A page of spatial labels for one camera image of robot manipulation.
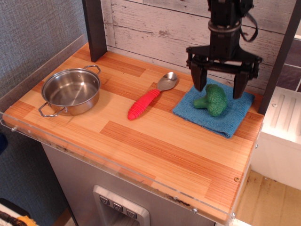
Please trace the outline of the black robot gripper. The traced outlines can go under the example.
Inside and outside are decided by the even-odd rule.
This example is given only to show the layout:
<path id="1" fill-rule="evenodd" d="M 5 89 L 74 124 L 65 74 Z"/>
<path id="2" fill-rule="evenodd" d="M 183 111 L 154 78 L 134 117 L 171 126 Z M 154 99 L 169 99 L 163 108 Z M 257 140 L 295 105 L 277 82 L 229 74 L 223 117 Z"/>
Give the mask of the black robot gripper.
<path id="1" fill-rule="evenodd" d="M 191 70 L 194 87 L 201 92 L 207 83 L 207 71 L 236 74 L 233 98 L 242 97 L 250 78 L 259 75 L 262 58 L 246 52 L 240 47 L 241 21 L 233 26 L 219 26 L 208 22 L 210 44 L 186 48 L 187 66 Z"/>

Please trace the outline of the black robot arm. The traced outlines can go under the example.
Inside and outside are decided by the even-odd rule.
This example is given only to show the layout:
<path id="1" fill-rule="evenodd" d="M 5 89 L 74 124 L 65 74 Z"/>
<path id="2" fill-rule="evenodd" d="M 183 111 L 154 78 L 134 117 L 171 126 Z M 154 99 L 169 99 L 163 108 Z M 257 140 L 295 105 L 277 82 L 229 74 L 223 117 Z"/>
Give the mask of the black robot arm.
<path id="1" fill-rule="evenodd" d="M 206 86 L 207 72 L 218 71 L 234 74 L 233 98 L 241 98 L 249 80 L 258 77 L 262 58 L 246 52 L 240 47 L 244 38 L 242 18 L 247 17 L 254 25 L 255 19 L 249 14 L 253 8 L 251 0 L 210 0 L 208 22 L 210 44 L 188 47 L 187 66 L 191 71 L 194 87 L 202 91 Z"/>

